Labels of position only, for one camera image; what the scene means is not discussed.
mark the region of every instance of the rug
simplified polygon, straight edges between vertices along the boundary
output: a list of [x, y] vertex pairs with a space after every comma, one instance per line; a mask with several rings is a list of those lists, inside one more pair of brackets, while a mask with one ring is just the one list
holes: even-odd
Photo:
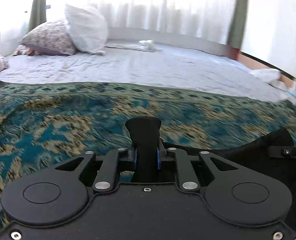
[[[296, 144], [296, 106], [191, 90], [115, 83], [25, 85], [0, 81], [0, 195], [5, 185], [54, 163], [131, 144], [125, 122], [162, 120], [164, 141], [238, 147], [286, 127]], [[0, 229], [8, 223], [0, 204]]]

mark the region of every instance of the wooden baseboard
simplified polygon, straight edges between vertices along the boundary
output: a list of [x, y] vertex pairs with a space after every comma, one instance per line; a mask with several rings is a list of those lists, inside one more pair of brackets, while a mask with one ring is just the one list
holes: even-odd
[[233, 60], [238, 60], [238, 57], [240, 55], [240, 50], [236, 49], [236, 48], [232, 48], [228, 45], [226, 45], [226, 49], [225, 49], [225, 56], [233, 59]]
[[[241, 62], [243, 65], [247, 66], [249, 69], [263, 69], [263, 68], [270, 68], [263, 63], [260, 63], [252, 58], [249, 58], [245, 55], [239, 54], [238, 61]], [[292, 87], [293, 80], [286, 77], [285, 75], [281, 75], [280, 80], [286, 85], [287, 88]]]

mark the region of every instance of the bed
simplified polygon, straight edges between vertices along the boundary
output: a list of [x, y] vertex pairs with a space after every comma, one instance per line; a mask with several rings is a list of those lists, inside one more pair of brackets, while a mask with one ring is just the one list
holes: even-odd
[[284, 92], [252, 76], [240, 62], [194, 49], [161, 44], [156, 48], [156, 52], [105, 48], [105, 56], [9, 56], [10, 68], [0, 73], [0, 80], [27, 84], [133, 83], [261, 101], [284, 99]]
[[[160, 118], [164, 141], [190, 147], [238, 147], [281, 127], [296, 144], [296, 106], [284, 92], [226, 57], [156, 48], [8, 57], [0, 73], [0, 194], [9, 181], [80, 152], [129, 146], [124, 123], [135, 116]], [[0, 229], [7, 224], [0, 204]]]

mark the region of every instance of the black mount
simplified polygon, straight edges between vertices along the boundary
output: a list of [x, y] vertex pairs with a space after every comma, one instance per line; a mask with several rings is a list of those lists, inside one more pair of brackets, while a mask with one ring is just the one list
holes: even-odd
[[268, 156], [296, 160], [296, 146], [270, 146]]
[[[283, 183], [211, 152], [165, 149], [160, 126], [130, 119], [129, 149], [85, 152], [9, 183], [1, 202], [12, 223], [0, 239], [296, 238], [282, 222], [292, 203]], [[134, 171], [131, 183], [121, 171]]]

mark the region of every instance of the white bed sheet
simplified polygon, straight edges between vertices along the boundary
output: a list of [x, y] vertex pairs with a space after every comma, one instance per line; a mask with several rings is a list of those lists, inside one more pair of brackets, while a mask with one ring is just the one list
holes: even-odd
[[284, 99], [284, 92], [260, 81], [241, 63], [193, 49], [156, 45], [157, 52], [105, 48], [106, 55], [8, 57], [0, 80], [43, 84], [119, 82], [184, 88], [261, 101]]

